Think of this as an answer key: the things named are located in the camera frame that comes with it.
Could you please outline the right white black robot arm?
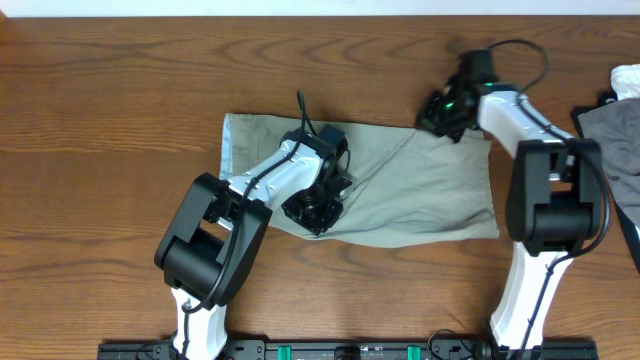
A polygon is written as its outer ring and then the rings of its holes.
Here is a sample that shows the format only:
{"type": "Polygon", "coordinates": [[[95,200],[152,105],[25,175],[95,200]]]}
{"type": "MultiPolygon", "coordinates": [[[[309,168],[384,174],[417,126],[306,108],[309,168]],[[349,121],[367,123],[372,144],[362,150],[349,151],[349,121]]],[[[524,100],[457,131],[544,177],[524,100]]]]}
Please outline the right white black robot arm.
{"type": "Polygon", "coordinates": [[[558,129],[494,75],[451,76],[425,102],[416,126],[454,142],[467,130],[482,130],[510,154],[506,225],[513,258],[489,320],[492,351],[541,357],[544,322],[564,273],[599,245],[609,226],[600,146],[558,129]]]}

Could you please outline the khaki green shorts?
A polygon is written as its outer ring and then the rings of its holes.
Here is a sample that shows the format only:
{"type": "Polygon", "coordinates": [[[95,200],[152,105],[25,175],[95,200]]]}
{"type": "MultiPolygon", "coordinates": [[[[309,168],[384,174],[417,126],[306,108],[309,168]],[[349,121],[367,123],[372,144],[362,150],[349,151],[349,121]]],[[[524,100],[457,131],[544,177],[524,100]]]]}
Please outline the khaki green shorts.
{"type": "Polygon", "coordinates": [[[459,142],[413,128],[337,123],[353,184],[338,221],[320,239],[381,248],[497,238],[489,184],[491,148],[479,131],[459,142]]]}

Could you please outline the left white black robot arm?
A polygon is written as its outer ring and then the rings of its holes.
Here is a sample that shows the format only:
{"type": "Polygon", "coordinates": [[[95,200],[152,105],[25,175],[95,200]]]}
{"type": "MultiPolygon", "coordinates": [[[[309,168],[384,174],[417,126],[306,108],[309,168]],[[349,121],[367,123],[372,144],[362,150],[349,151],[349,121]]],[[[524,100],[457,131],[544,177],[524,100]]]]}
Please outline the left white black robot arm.
{"type": "Polygon", "coordinates": [[[340,197],[351,185],[339,162],[349,154],[337,128],[317,134],[298,128],[253,168],[227,179],[203,173],[193,181],[154,255],[177,305],[177,358],[222,353],[226,307],[246,281],[276,211],[313,236],[337,222],[340,197]]]}

